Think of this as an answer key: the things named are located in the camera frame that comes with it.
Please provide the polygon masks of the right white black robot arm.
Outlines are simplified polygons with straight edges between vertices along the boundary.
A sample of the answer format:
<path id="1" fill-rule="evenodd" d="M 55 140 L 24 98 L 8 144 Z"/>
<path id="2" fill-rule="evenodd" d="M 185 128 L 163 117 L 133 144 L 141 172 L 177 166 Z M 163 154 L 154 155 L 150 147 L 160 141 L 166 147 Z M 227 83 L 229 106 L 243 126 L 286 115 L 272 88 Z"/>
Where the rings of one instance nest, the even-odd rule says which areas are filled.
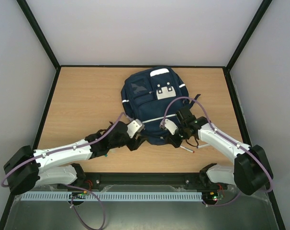
<path id="1" fill-rule="evenodd" d="M 212 163 L 202 169 L 203 186 L 210 188 L 217 183 L 231 184 L 246 195 L 252 195 L 261 188 L 270 192 L 273 176 L 262 147 L 252 147 L 234 139 L 208 118 L 196 118 L 187 107 L 181 108 L 176 117 L 178 124 L 168 118 L 161 122 L 161 126 L 170 133 L 166 138 L 169 144 L 178 148 L 182 141 L 194 137 L 218 150 L 232 163 L 232 166 Z"/>

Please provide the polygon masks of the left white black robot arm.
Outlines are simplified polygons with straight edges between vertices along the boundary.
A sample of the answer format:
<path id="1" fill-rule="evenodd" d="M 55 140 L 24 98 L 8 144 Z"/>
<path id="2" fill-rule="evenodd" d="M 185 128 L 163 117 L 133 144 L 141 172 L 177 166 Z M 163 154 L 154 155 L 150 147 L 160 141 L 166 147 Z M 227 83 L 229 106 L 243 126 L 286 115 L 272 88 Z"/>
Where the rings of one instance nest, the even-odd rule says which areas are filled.
<path id="1" fill-rule="evenodd" d="M 126 146 L 134 151 L 145 141 L 138 134 L 144 124 L 136 119 L 117 122 L 75 143 L 53 149 L 21 147 L 4 165 L 5 181 L 13 195 L 20 195 L 47 184 L 82 184 L 85 174 L 78 161 L 107 155 L 109 150 Z"/>

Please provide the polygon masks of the navy blue school backpack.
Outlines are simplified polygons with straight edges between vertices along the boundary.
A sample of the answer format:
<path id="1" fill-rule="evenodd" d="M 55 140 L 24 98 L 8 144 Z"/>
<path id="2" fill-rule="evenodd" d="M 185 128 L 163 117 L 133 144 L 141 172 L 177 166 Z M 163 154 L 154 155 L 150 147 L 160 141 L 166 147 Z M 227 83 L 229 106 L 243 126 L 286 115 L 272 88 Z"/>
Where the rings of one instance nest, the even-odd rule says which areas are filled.
<path id="1" fill-rule="evenodd" d="M 124 112 L 132 119 L 144 124 L 141 136 L 147 137 L 151 145 L 166 145 L 169 131 L 160 128 L 166 118 L 179 125 L 176 112 L 185 106 L 193 107 L 189 99 L 179 99 L 170 108 L 167 106 L 176 98 L 189 97 L 188 89 L 179 75 L 170 67 L 155 67 L 135 73 L 124 81 L 121 98 Z"/>

